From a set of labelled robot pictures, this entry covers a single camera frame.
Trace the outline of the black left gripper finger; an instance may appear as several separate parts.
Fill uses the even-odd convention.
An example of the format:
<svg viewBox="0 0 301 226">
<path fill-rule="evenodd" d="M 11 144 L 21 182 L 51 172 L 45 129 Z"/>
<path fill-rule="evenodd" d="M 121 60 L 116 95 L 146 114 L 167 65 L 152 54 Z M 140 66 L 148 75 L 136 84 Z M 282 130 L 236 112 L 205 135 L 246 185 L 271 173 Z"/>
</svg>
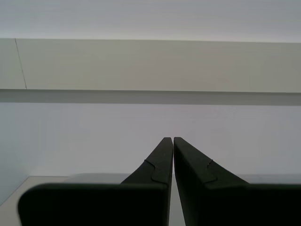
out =
<svg viewBox="0 0 301 226">
<path fill-rule="evenodd" d="M 298 184 L 250 184 L 174 138 L 174 170 L 188 226 L 298 226 Z"/>
<path fill-rule="evenodd" d="M 23 226 L 166 226 L 169 222 L 173 142 L 166 137 L 120 183 L 46 183 L 23 193 Z"/>
</svg>

